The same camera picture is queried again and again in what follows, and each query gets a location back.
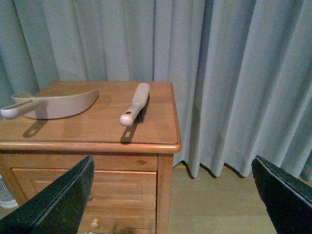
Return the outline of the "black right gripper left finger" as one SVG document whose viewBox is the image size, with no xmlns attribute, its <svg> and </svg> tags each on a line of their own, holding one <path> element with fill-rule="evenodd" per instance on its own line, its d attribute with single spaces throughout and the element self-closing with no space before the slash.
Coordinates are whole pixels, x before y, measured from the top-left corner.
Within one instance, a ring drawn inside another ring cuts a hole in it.
<svg viewBox="0 0 312 234">
<path fill-rule="evenodd" d="M 94 158 L 87 156 L 1 219 L 2 234 L 76 234 L 91 193 Z"/>
</svg>

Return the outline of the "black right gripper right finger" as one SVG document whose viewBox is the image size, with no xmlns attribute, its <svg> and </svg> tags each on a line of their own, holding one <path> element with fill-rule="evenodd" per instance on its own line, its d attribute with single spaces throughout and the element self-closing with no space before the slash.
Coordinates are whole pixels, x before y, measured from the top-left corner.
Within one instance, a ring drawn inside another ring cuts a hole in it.
<svg viewBox="0 0 312 234">
<path fill-rule="evenodd" d="M 256 156 L 252 161 L 255 185 L 278 234 L 312 232 L 312 188 Z"/>
</svg>

